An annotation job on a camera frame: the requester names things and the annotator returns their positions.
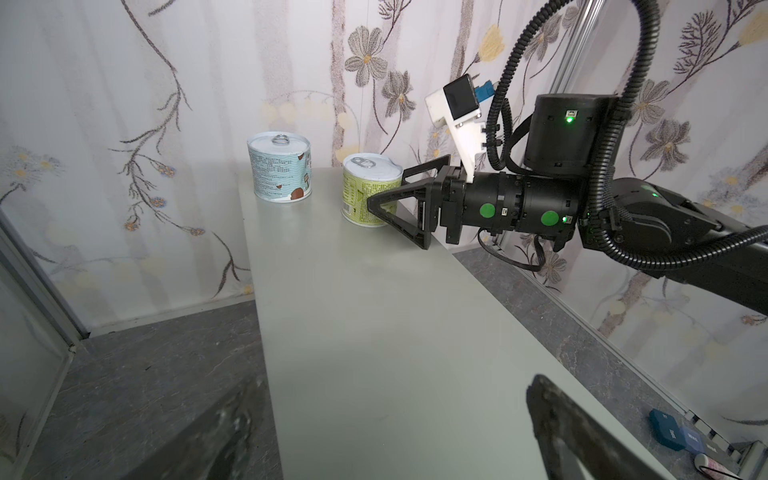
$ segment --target can lid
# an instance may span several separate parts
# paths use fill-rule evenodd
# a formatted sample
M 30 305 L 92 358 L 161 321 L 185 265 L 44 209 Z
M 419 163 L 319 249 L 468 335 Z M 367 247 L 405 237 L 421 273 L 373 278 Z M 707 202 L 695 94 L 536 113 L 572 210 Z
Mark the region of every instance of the can lid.
M 402 167 L 383 155 L 352 154 L 343 165 L 352 175 L 365 180 L 386 182 L 402 177 Z
M 248 146 L 264 154 L 299 155 L 309 150 L 310 141 L 284 131 L 265 131 L 249 138 Z

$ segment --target green tin can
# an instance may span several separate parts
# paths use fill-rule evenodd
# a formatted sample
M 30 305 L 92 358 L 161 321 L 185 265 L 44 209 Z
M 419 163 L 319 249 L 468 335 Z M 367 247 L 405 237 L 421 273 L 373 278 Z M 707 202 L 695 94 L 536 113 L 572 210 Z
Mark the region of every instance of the green tin can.
M 344 191 L 341 212 L 344 218 L 361 227 L 386 225 L 368 211 L 368 197 L 397 188 L 402 183 L 402 167 L 377 154 L 352 154 L 344 159 Z M 395 213 L 397 202 L 382 205 Z

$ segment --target white table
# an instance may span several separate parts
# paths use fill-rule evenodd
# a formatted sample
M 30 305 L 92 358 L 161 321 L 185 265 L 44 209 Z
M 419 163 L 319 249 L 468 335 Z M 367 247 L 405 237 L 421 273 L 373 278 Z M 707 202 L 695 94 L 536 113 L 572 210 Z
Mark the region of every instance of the white table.
M 294 204 L 240 176 L 286 479 L 546 478 L 536 373 L 673 478 L 438 241 L 348 222 L 341 192 L 340 168 Z

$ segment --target white 3d-printed bracket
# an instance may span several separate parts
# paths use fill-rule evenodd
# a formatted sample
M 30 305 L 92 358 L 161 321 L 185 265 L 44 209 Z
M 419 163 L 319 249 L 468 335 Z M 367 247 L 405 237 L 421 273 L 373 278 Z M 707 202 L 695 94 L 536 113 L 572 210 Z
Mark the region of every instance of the white 3d-printed bracket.
M 485 152 L 485 147 L 482 146 L 485 143 L 485 133 L 483 132 L 485 122 L 475 122 L 475 119 L 481 116 L 480 109 L 469 112 L 463 117 L 453 118 L 442 88 L 429 94 L 426 98 L 426 104 L 432 123 L 436 127 L 448 126 L 461 163 L 467 173 L 466 182 L 472 183 L 475 179 L 475 155 Z M 451 159 L 451 165 L 458 166 L 455 158 Z

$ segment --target can label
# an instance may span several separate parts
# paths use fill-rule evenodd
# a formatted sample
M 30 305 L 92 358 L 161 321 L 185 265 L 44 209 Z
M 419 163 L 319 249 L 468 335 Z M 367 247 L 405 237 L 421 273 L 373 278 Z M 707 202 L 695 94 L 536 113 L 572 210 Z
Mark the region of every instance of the can label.
M 345 168 L 344 203 L 342 205 L 344 216 L 354 223 L 367 227 L 379 227 L 385 225 L 384 220 L 381 220 L 368 211 L 368 197 L 379 192 L 397 188 L 400 186 L 401 182 L 402 178 L 385 182 L 366 180 L 364 178 L 355 177 Z M 397 202 L 394 201 L 382 204 L 382 208 L 384 211 L 394 214 L 397 210 Z
M 290 202 L 310 194 L 312 159 L 310 151 L 301 154 L 265 154 L 249 149 L 253 189 L 264 200 Z

